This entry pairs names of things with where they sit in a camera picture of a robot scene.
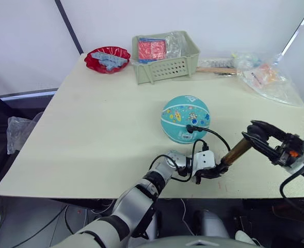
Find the table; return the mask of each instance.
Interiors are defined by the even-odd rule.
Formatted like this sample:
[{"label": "table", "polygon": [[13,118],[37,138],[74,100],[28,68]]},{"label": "table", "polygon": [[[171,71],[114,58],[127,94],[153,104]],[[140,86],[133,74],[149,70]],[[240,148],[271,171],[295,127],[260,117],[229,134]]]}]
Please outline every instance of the table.
[{"label": "table", "polygon": [[[191,153],[192,144],[177,144],[161,129],[161,110],[179,95],[204,101],[211,112],[210,128],[231,147],[252,119],[304,135],[304,107],[264,99],[236,77],[137,85],[131,66],[112,75],[99,74],[86,68],[85,56],[66,77],[1,181],[0,195],[119,197],[157,155],[172,149]],[[224,144],[212,134],[204,139],[219,162],[227,152]],[[200,185],[171,180],[161,197],[277,198],[279,185],[288,176],[251,149],[221,178],[202,179]],[[285,193],[304,197],[304,179],[295,179]]]}]

